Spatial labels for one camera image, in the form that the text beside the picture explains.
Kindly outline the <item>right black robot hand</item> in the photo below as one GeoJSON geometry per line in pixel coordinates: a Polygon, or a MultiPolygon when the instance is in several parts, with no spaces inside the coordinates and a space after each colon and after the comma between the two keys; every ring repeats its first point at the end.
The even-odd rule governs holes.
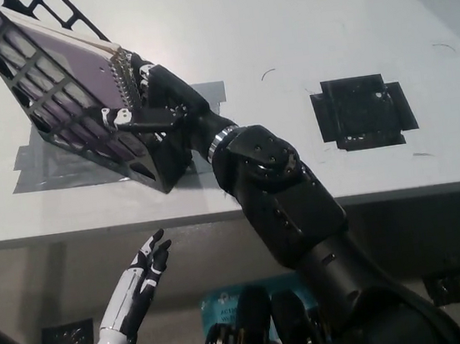
{"type": "Polygon", "coordinates": [[[179,131],[185,148],[206,152],[217,135],[228,135],[237,128],[235,122],[213,112],[199,92],[164,66],[135,52],[125,66],[132,107],[102,109],[101,122],[107,129],[133,133],[179,131]]]}

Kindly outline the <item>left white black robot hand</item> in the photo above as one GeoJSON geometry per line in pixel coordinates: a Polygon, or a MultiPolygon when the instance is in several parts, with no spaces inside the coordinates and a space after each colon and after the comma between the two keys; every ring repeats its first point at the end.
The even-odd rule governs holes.
{"type": "Polygon", "coordinates": [[[138,331],[167,269],[171,240],[159,229],[122,273],[102,317],[97,344],[136,344],[138,331]]]}

